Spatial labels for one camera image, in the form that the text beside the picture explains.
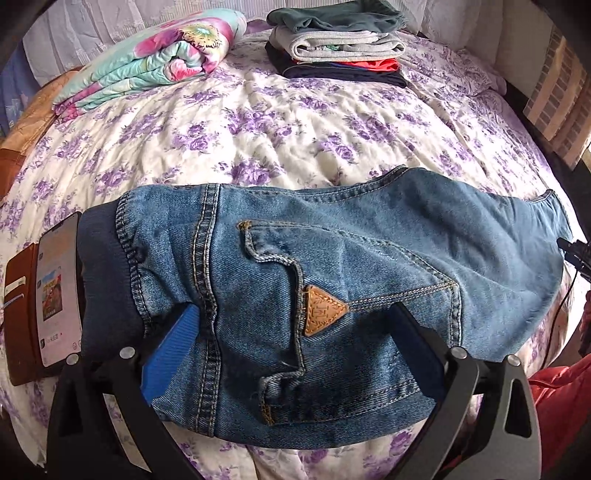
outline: stack of folded clothes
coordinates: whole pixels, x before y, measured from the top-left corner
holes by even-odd
[[[265,46],[286,78],[407,82],[396,57],[404,43],[394,33],[404,16],[387,0],[354,0],[317,8],[280,8],[267,16],[275,28]]]

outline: bedspread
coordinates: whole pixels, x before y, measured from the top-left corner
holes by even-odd
[[[0,210],[0,269],[26,244],[75,210],[114,200],[142,184],[228,182],[299,189],[352,184],[399,164],[424,167],[486,192],[532,198],[558,193],[573,235],[584,239],[548,164],[501,98],[504,81],[466,53],[400,34],[409,88],[325,79],[285,79],[265,55],[268,33],[247,35],[211,76],[107,102],[52,126],[28,156]],[[558,299],[573,275],[565,269]],[[553,353],[579,322],[577,281],[558,316]],[[549,324],[519,352],[540,368]],[[43,458],[55,379],[13,387],[0,336],[0,403],[21,444]],[[129,457],[143,465],[114,403],[112,421]],[[323,450],[236,445],[167,428],[211,479],[383,478],[421,424],[369,442]]]

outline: red folded cloth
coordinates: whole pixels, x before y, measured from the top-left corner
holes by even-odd
[[[353,67],[363,67],[364,69],[372,70],[373,72],[396,72],[400,68],[400,64],[396,59],[385,60],[369,60],[369,61],[339,61],[343,65],[351,65]]]

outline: white curtain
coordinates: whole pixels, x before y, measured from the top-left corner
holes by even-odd
[[[232,8],[247,19],[275,8],[307,8],[346,0],[57,0],[24,37],[27,58],[44,85],[84,65],[118,41],[158,23],[208,8]],[[407,29],[458,49],[474,35],[484,2],[502,0],[388,0],[408,20]]]

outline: gray folded shirt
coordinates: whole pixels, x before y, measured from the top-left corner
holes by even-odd
[[[273,29],[269,42],[297,61],[368,61],[399,57],[404,43],[394,33],[370,31],[307,31],[292,33],[287,27]]]

